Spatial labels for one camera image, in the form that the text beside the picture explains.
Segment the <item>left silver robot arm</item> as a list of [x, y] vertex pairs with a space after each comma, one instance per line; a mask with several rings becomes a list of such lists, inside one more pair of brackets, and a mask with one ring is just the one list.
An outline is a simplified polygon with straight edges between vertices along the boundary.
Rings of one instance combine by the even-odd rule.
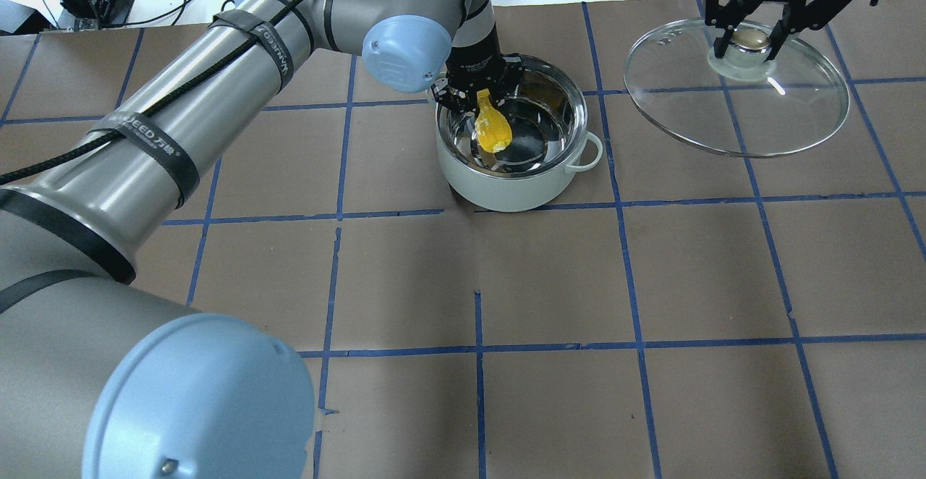
[[429, 89], [490, 0], [241, 0], [61, 166], [2, 185], [4, 478], [298, 478], [315, 393], [246, 321], [132, 287], [140, 245], [317, 49]]

